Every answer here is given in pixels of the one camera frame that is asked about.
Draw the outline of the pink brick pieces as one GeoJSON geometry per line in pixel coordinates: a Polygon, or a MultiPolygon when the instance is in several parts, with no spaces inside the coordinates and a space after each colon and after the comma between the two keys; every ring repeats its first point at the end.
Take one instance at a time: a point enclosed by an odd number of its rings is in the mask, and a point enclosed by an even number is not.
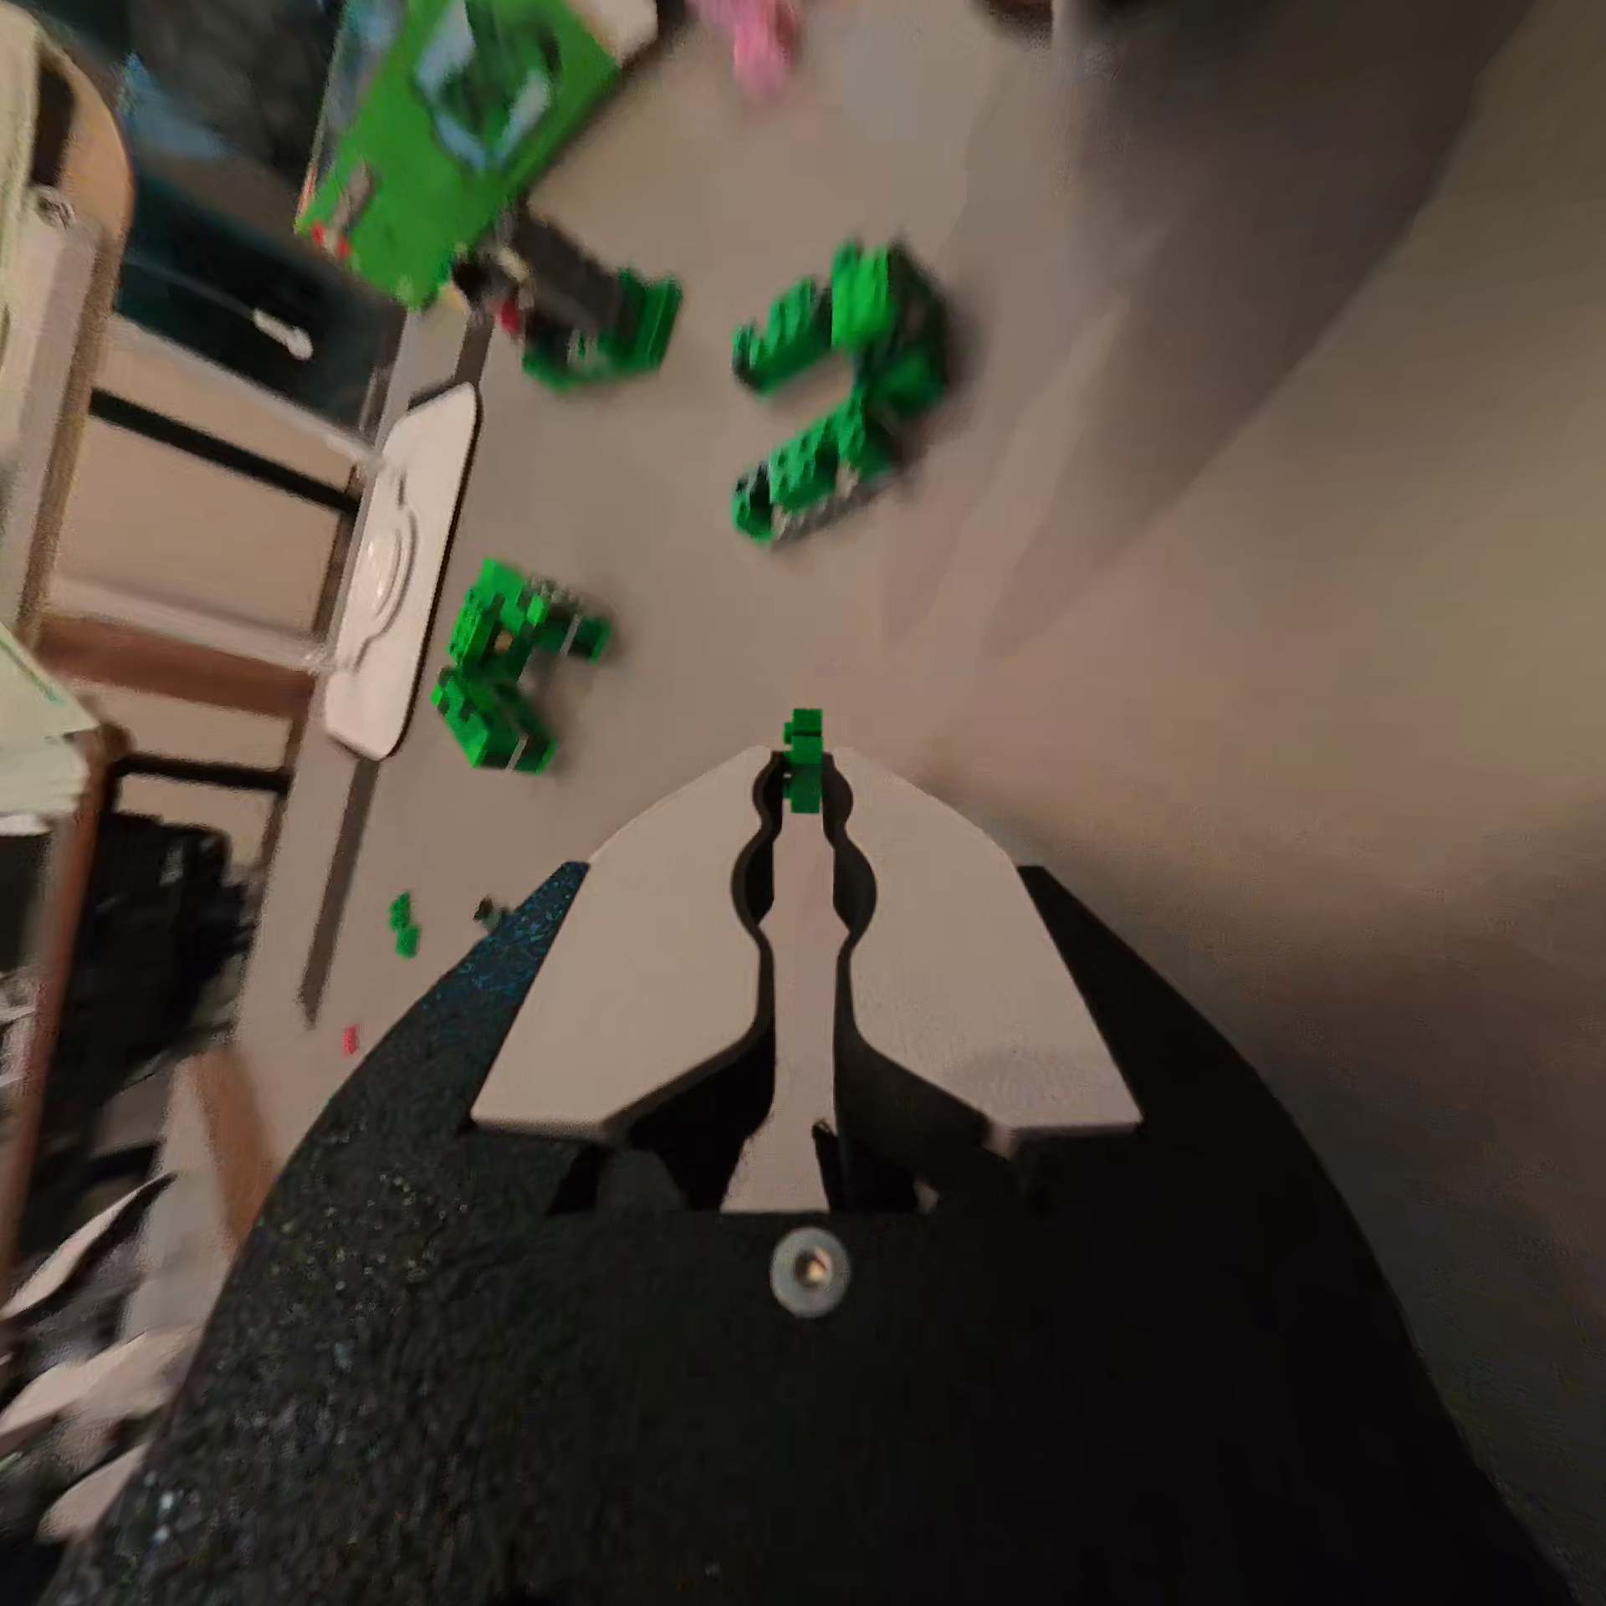
{"type": "Polygon", "coordinates": [[[720,30],[732,51],[737,84],[768,97],[789,78],[797,46],[797,6],[791,2],[690,2],[695,17],[720,30]]]}

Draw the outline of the wooden booklet stand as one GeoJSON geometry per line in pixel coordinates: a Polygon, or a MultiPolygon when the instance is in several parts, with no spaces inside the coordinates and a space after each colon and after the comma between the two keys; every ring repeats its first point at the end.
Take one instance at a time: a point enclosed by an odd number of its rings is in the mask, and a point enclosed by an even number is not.
{"type": "Polygon", "coordinates": [[[32,642],[66,516],[133,212],[93,80],[1,6],[1,617],[32,642]]]}

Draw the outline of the green and black brick assembly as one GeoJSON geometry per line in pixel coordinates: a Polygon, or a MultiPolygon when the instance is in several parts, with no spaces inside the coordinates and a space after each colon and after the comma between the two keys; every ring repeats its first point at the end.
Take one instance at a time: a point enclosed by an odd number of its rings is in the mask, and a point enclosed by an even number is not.
{"type": "Polygon", "coordinates": [[[684,288],[672,275],[615,273],[623,310],[600,332],[571,317],[529,302],[519,310],[519,369],[556,394],[611,386],[659,371],[684,288]]]}

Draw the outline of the large curved green brick assembly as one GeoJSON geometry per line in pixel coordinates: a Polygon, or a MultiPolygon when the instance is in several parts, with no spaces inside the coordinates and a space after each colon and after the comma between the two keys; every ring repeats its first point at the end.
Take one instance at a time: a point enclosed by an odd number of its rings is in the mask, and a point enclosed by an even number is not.
{"type": "Polygon", "coordinates": [[[785,545],[881,495],[950,392],[948,304],[904,241],[841,243],[825,277],[799,277],[730,338],[732,376],[758,397],[835,361],[844,396],[734,482],[730,522],[753,545],[785,545]]]}

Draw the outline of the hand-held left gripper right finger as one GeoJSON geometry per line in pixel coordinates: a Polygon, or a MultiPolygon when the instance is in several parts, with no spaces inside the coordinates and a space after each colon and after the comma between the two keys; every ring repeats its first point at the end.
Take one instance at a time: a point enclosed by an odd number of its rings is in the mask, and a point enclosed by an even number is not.
{"type": "Polygon", "coordinates": [[[843,747],[841,874],[865,868],[867,910],[843,914],[846,1046],[869,1053],[869,1126],[908,1155],[1011,1158],[1028,1145],[1133,1132],[1141,1111],[1022,875],[994,835],[904,776],[843,747]]]}

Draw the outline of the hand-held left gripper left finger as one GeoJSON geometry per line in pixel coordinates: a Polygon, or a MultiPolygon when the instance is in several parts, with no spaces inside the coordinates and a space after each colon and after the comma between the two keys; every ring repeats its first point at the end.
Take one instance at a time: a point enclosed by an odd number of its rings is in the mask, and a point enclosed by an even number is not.
{"type": "Polygon", "coordinates": [[[611,1141],[772,1025],[779,753],[747,747],[609,835],[472,1107],[483,1130],[611,1141]]]}

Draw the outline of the green cardboard box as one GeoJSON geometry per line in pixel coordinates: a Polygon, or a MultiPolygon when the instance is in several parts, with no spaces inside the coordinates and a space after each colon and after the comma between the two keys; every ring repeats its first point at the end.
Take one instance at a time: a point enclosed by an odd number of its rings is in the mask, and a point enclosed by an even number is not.
{"type": "Polygon", "coordinates": [[[575,4],[399,4],[330,80],[296,233],[416,311],[470,260],[623,71],[575,4]]]}

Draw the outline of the white rounded plastic tray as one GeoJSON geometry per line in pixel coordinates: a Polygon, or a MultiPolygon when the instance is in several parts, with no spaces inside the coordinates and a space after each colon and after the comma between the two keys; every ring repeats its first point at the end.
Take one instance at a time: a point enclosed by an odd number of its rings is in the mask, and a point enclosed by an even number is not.
{"type": "Polygon", "coordinates": [[[481,401],[475,382],[428,394],[378,443],[321,667],[324,732],[357,757],[399,745],[431,629],[481,401]]]}

